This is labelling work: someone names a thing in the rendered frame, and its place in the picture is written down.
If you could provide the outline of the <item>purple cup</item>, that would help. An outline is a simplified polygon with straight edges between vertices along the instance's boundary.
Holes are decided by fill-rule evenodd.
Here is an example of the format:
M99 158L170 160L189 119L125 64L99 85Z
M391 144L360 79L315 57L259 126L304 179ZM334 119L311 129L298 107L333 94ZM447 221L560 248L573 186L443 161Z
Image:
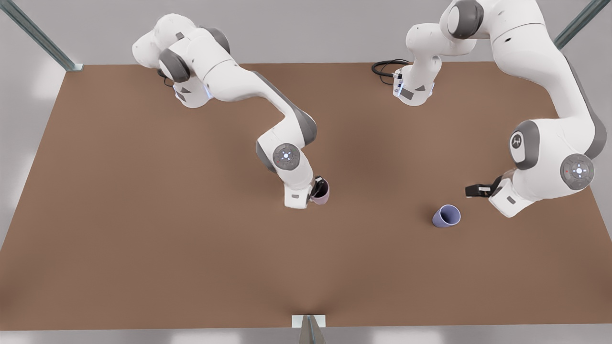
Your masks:
M461 212L457 207L446 204L437 209L432 217L432 224L437 228L448 228L461 220Z

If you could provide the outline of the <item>pink cup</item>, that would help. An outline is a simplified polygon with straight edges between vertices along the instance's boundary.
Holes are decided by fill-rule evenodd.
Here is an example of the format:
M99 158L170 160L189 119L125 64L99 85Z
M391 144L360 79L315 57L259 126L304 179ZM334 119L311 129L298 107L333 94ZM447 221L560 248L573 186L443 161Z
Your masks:
M326 204L329 198L328 182L321 176L316 176L313 182L309 200L318 205Z

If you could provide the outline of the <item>silver frame post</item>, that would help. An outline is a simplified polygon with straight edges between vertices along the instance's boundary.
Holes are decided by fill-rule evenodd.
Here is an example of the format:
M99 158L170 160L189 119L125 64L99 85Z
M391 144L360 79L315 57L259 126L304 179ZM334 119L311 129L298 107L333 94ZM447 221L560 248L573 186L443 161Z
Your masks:
M67 72L82 71L84 65L76 64L67 56L31 18L13 2L13 0L0 0L0 10L17 24L35 43L48 53Z
M593 20L611 0L590 0L588 4L577 14L571 22L557 35L554 44L561 50L581 31L591 20Z
M300 328L298 344L327 344L321 331L326 327L325 315L292 315L292 327Z

